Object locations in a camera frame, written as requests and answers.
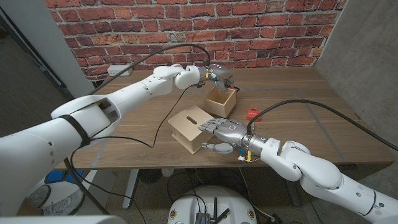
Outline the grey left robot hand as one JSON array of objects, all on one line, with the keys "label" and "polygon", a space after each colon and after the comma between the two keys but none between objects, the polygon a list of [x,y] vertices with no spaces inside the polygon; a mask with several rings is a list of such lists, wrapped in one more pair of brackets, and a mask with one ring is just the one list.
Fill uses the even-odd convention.
[{"label": "grey left robot hand", "polygon": [[210,64],[199,67],[200,79],[211,80],[215,87],[227,93],[227,88],[234,87],[233,73],[224,65]]}]

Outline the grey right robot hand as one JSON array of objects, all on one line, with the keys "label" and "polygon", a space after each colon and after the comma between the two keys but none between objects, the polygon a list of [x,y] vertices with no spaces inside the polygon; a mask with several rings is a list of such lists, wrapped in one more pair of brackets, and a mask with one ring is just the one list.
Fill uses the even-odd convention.
[{"label": "grey right robot hand", "polygon": [[229,154],[234,148],[245,148],[252,154],[260,156],[265,140],[258,134],[249,134],[245,124],[224,118],[213,118],[201,124],[199,130],[216,136],[222,143],[203,142],[202,147],[220,154]]}]

